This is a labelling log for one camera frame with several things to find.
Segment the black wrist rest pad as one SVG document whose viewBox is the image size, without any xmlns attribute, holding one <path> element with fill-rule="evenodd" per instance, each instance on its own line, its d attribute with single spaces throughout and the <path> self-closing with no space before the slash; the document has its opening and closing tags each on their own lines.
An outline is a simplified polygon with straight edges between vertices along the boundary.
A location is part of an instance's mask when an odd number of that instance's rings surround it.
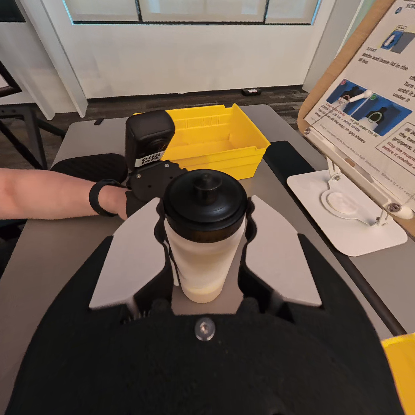
<svg viewBox="0 0 415 415">
<path fill-rule="evenodd" d="M 94 183 L 104 179 L 123 183 L 128 175 L 125 158 L 116 153 L 68 158 L 54 164 L 50 170 Z"/>
</svg>

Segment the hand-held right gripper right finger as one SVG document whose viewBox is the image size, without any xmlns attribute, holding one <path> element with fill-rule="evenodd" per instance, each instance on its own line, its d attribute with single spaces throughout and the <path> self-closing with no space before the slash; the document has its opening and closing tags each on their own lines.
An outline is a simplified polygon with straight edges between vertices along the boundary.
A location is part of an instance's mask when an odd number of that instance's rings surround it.
<svg viewBox="0 0 415 415">
<path fill-rule="evenodd" d="M 261 314 L 278 314 L 288 303 L 322 306 L 297 230 L 256 195 L 249 200 L 245 238 L 237 283 Z"/>
</svg>

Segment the white plastic bottle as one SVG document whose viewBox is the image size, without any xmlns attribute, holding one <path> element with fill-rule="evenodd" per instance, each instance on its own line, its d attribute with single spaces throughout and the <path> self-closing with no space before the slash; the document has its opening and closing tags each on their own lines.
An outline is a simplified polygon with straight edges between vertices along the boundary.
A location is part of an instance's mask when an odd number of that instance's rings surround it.
<svg viewBox="0 0 415 415">
<path fill-rule="evenodd" d="M 199 243 L 179 236 L 164 220 L 180 285 L 191 301 L 209 303 L 220 295 L 245 226 L 244 218 L 232 236 L 213 243 Z"/>
</svg>

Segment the wooden document board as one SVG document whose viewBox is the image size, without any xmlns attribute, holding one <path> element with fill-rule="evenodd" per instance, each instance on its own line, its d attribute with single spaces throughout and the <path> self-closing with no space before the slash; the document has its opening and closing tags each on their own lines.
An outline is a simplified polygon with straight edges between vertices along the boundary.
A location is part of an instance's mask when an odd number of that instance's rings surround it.
<svg viewBox="0 0 415 415">
<path fill-rule="evenodd" d="M 367 173 L 362 174 L 363 170 L 359 170 L 356 163 L 347 158 L 340 150 L 336 150 L 325 138 L 313 138 L 312 132 L 308 132 L 308 129 L 312 129 L 312 127 L 310 123 L 305 120 L 305 117 L 317 104 L 320 98 L 323 97 L 341 72 L 350 64 L 350 61 L 356 55 L 357 51 L 361 48 L 363 43 L 394 3 L 395 1 L 392 0 L 378 0 L 373 3 L 359 26 L 344 43 L 344 46 L 340 49 L 335 59 L 328 66 L 325 73 L 309 93 L 309 96 L 305 99 L 300 107 L 297 119 L 300 132 L 325 157 L 327 157 L 329 170 L 332 170 L 334 167 L 334 175 L 344 173 L 346 177 L 351 179 L 351 181 L 363 190 L 367 196 L 374 200 L 376 204 L 379 204 L 379 201 L 376 200 L 372 193 L 377 191 L 379 184 L 372 183 L 369 180 L 369 175 Z"/>
</svg>

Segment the black bottle lid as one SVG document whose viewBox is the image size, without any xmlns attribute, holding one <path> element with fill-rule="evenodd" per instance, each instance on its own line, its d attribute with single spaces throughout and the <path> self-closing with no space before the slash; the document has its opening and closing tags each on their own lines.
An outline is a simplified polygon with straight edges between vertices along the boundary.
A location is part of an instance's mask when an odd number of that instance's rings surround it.
<svg viewBox="0 0 415 415">
<path fill-rule="evenodd" d="M 170 228 L 196 243 L 215 243 L 235 234 L 248 207 L 248 196 L 232 176 L 198 169 L 174 178 L 163 195 Z"/>
</svg>

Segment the white stand base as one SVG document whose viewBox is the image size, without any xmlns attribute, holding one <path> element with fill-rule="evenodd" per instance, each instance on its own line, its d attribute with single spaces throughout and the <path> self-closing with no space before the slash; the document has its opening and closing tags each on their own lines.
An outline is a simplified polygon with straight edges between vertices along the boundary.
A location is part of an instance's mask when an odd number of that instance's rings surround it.
<svg viewBox="0 0 415 415">
<path fill-rule="evenodd" d="M 290 176 L 287 184 L 331 244 L 349 257 L 402 245 L 408 236 L 344 174 L 330 170 Z"/>
</svg>

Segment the person's left forearm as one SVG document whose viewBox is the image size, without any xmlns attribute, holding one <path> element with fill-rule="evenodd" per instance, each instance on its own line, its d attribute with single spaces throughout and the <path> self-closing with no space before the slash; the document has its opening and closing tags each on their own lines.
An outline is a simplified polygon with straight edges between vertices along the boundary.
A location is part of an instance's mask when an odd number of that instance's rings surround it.
<svg viewBox="0 0 415 415">
<path fill-rule="evenodd" d="M 2 220 L 59 220 L 97 215 L 88 180 L 45 170 L 0 169 Z"/>
</svg>

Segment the person's left hand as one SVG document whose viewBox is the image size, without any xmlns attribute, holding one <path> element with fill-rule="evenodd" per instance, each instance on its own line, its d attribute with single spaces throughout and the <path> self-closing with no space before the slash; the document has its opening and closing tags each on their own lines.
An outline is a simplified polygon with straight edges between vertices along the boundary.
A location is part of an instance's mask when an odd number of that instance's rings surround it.
<svg viewBox="0 0 415 415">
<path fill-rule="evenodd" d="M 126 188 L 112 185 L 104 186 L 98 197 L 101 208 L 109 213 L 118 215 L 122 220 L 127 220 L 126 192 Z"/>
</svg>

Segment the black framed window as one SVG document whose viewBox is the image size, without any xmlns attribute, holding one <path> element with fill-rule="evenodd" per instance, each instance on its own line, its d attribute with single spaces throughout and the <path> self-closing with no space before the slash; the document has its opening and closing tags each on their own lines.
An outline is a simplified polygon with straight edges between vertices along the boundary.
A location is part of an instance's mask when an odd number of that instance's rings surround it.
<svg viewBox="0 0 415 415">
<path fill-rule="evenodd" d="M 313 25 L 320 0 L 64 0 L 72 24 Z"/>
</svg>

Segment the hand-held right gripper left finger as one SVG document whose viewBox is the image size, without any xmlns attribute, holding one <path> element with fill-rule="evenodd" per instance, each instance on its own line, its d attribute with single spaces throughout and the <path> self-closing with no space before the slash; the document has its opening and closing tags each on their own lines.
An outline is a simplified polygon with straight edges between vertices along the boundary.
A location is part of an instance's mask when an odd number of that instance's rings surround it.
<svg viewBox="0 0 415 415">
<path fill-rule="evenodd" d="M 171 310 L 174 272 L 165 243 L 162 200 L 154 198 L 112 236 L 89 308 L 125 305 L 131 313 Z"/>
</svg>

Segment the black wristband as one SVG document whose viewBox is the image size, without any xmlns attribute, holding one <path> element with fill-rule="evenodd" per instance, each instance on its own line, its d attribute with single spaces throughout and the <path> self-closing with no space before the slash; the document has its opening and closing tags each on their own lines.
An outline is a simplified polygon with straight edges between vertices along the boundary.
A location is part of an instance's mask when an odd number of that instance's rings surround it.
<svg viewBox="0 0 415 415">
<path fill-rule="evenodd" d="M 99 182 L 94 184 L 89 192 L 89 203 L 91 208 L 100 216 L 104 217 L 115 217 L 118 216 L 117 213 L 112 213 L 105 210 L 99 203 L 99 194 L 100 191 L 105 186 L 113 186 L 116 188 L 121 188 L 123 190 L 127 190 L 127 187 L 113 179 L 101 179 Z"/>
</svg>

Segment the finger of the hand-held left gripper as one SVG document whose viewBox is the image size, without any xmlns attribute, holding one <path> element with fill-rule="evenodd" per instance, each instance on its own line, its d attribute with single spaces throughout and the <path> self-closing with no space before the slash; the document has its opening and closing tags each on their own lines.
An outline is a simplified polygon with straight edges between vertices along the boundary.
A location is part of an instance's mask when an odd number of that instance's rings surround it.
<svg viewBox="0 0 415 415">
<path fill-rule="evenodd" d="M 173 273 L 173 279 L 174 279 L 174 286 L 179 286 L 179 276 L 178 276 L 178 269 L 174 260 L 174 255 L 172 252 L 172 249 L 169 245 L 169 242 L 166 241 L 166 247 L 168 248 L 168 252 L 169 252 L 169 259 L 170 259 L 170 263 L 171 263 L 171 269 L 172 269 L 172 273 Z"/>
</svg>

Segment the yellow plastic bin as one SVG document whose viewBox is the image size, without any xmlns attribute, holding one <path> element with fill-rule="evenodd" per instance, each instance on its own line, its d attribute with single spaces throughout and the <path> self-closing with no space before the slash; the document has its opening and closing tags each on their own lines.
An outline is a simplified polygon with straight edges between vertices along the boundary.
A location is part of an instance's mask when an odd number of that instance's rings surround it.
<svg viewBox="0 0 415 415">
<path fill-rule="evenodd" d="M 254 176 L 271 145 L 260 129 L 233 104 L 166 110 L 175 134 L 162 160 L 187 172 L 211 169 L 236 180 Z"/>
<path fill-rule="evenodd" d="M 395 381 L 402 408 L 407 415 L 415 413 L 415 334 L 382 341 Z"/>
</svg>

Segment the printed instruction sheet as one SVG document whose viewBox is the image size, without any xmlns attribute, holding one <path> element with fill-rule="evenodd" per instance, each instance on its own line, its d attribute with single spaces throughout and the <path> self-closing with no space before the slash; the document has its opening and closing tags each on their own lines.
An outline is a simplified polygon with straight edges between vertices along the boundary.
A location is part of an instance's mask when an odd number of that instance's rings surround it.
<svg viewBox="0 0 415 415">
<path fill-rule="evenodd" d="M 414 205 L 414 1 L 394 1 L 305 121 L 402 205 Z"/>
</svg>

